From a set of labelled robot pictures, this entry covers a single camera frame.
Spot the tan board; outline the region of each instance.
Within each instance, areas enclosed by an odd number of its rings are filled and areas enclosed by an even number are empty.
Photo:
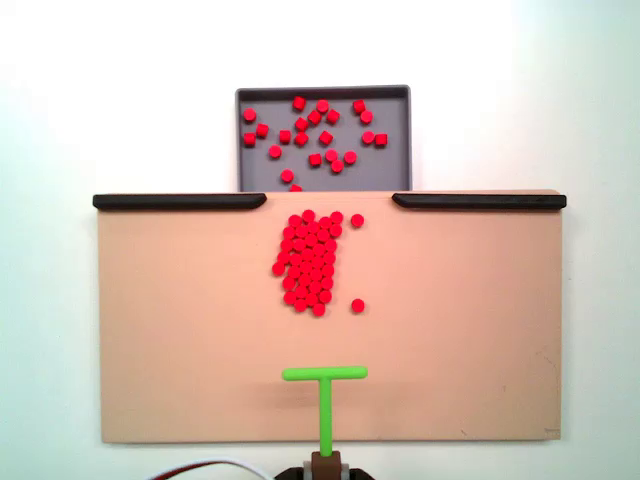
[[[369,368],[334,383],[336,440],[559,438],[559,211],[267,196],[248,211],[99,212],[105,441],[317,440],[317,386],[281,372],[331,365]],[[271,274],[307,208],[346,217],[320,319],[284,305]]]

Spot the pile of red tokens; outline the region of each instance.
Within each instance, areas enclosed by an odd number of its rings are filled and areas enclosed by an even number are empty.
[[[304,97],[296,96],[293,99],[293,109],[297,112],[302,113],[306,105],[307,100]],[[364,100],[354,101],[353,111],[357,116],[359,116],[360,122],[363,125],[369,125],[373,121],[373,112],[367,109]],[[300,116],[295,120],[293,129],[297,131],[297,133],[295,137],[293,137],[293,143],[298,148],[303,148],[309,143],[309,129],[319,125],[323,116],[329,126],[336,125],[341,117],[340,112],[331,108],[327,100],[320,99],[316,102],[315,108],[307,115],[306,118],[304,116]],[[243,112],[243,118],[245,123],[253,123],[258,118],[258,115],[253,108],[247,108]],[[267,138],[268,134],[269,126],[264,123],[258,123],[255,133],[247,132],[244,134],[244,146],[247,148],[254,147],[256,145],[256,138]],[[281,145],[289,145],[292,140],[291,130],[280,130],[278,138]],[[387,134],[376,134],[372,131],[366,131],[362,135],[361,140],[364,145],[375,144],[376,147],[384,148],[387,145]],[[318,135],[318,143],[320,143],[322,147],[328,147],[332,142],[333,135],[328,130],[322,130]],[[269,147],[269,157],[272,160],[277,160],[281,156],[282,148],[280,145],[273,144]],[[318,152],[310,154],[308,156],[309,166],[314,169],[321,167],[323,164],[322,157],[323,155]],[[345,165],[354,165],[358,156],[353,150],[348,150],[344,152],[342,154],[342,158],[340,158],[340,154],[336,150],[329,149],[326,151],[324,158],[330,164],[331,172],[333,172],[333,174],[340,174],[344,170]],[[289,191],[300,192],[302,191],[302,187],[292,183],[295,177],[296,175],[291,169],[284,169],[280,174],[280,180],[283,183],[291,184]]]
[[[343,215],[333,212],[316,220],[313,210],[291,215],[282,231],[280,253],[272,272],[282,280],[284,302],[297,312],[310,308],[321,317],[331,301],[337,239],[342,235]]]

